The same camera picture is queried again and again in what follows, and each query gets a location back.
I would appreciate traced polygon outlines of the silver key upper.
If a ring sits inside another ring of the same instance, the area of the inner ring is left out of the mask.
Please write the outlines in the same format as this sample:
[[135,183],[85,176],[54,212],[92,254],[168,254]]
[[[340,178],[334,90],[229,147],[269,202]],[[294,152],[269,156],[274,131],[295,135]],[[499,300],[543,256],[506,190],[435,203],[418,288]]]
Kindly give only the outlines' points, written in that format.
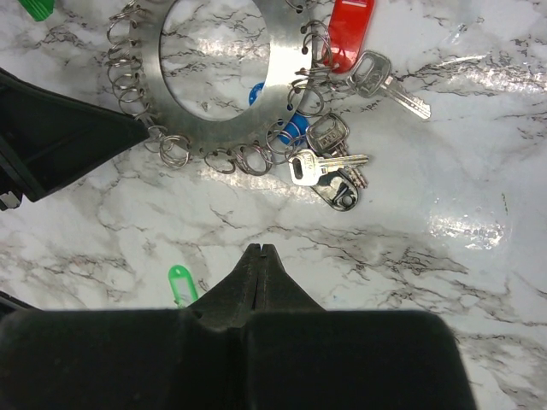
[[430,105],[404,89],[392,75],[391,60],[379,52],[363,51],[349,71],[346,84],[360,97],[383,95],[423,120],[431,118]]

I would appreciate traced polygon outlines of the blue key tag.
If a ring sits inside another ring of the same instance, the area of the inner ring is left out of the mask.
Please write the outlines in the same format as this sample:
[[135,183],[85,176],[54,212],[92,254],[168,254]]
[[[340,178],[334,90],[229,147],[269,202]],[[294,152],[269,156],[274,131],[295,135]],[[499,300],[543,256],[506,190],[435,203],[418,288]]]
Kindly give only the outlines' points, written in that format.
[[[262,93],[263,82],[255,84],[248,95],[248,103],[251,106]],[[305,135],[309,127],[309,120],[301,114],[295,113],[291,120],[285,125],[282,132],[278,134],[281,143],[288,145],[295,139]]]

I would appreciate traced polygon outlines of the silver key with square head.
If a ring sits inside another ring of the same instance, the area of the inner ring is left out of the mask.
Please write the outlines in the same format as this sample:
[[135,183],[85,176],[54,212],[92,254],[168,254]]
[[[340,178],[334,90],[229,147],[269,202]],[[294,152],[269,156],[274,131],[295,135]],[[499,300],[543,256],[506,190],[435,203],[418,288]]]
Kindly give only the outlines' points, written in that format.
[[311,149],[302,149],[289,159],[291,180],[295,185],[316,185],[323,175],[347,167],[360,167],[367,164],[367,155],[347,155],[334,158],[318,156]]

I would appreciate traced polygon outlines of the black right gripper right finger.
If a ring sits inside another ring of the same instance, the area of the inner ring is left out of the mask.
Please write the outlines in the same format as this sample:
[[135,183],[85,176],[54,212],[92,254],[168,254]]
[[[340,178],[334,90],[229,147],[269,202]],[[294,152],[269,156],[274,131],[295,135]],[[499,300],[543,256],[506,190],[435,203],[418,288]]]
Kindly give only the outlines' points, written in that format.
[[270,311],[244,328],[249,409],[475,409],[456,338],[419,310]]

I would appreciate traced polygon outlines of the green white snack pouch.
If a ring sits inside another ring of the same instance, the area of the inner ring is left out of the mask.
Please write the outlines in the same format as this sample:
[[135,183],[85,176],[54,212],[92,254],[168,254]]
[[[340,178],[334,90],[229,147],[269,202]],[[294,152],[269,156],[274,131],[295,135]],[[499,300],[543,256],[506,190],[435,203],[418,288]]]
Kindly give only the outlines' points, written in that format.
[[35,21],[45,21],[55,8],[55,0],[19,0],[19,4]]

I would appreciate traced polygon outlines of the green key tag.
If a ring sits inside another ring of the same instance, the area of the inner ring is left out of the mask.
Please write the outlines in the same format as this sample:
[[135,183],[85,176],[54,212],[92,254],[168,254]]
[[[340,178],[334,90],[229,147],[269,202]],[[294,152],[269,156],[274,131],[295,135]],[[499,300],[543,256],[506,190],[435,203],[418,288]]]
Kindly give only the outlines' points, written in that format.
[[168,282],[178,308],[186,308],[198,300],[196,285],[186,267],[172,266],[168,271]]

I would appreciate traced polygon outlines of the red key tag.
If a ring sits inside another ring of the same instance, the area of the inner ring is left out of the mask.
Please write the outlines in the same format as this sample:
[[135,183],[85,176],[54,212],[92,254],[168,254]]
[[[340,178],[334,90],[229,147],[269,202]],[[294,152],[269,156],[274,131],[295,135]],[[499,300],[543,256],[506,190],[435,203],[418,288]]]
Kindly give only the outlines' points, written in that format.
[[335,74],[356,64],[373,15],[374,0],[336,0],[328,26],[323,62]]

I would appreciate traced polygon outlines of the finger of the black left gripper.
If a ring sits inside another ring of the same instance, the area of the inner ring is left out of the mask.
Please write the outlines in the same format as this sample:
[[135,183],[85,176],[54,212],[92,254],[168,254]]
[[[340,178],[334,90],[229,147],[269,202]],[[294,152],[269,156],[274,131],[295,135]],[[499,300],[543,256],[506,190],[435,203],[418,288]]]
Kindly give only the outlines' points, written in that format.
[[142,143],[133,117],[41,89],[1,72],[1,207],[65,188]]

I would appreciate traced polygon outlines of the black key tag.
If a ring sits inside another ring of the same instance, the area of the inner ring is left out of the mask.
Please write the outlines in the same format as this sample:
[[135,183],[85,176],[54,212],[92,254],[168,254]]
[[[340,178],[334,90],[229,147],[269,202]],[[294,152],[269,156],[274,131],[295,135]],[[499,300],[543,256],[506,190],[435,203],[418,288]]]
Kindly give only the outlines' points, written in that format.
[[342,171],[321,176],[311,190],[338,212],[350,211],[359,201],[358,189]]

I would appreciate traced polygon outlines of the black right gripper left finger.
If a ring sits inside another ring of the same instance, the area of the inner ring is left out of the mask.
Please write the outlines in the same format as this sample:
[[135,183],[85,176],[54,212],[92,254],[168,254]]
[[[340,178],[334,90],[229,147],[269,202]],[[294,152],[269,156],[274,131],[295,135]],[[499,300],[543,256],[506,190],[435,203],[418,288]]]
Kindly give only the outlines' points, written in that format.
[[241,333],[262,248],[182,309],[21,309],[1,322],[4,409],[223,409],[240,391]]

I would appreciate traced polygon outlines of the metal disc keyring organizer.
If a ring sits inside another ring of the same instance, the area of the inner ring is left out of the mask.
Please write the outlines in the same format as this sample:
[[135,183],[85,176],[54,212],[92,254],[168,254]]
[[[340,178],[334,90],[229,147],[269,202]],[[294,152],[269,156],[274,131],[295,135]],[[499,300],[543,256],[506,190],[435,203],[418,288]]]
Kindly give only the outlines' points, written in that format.
[[[310,1],[129,1],[109,18],[107,75],[145,148],[172,169],[204,161],[262,176],[303,147],[278,134],[321,115],[326,26]],[[263,82],[250,106],[251,88]]]

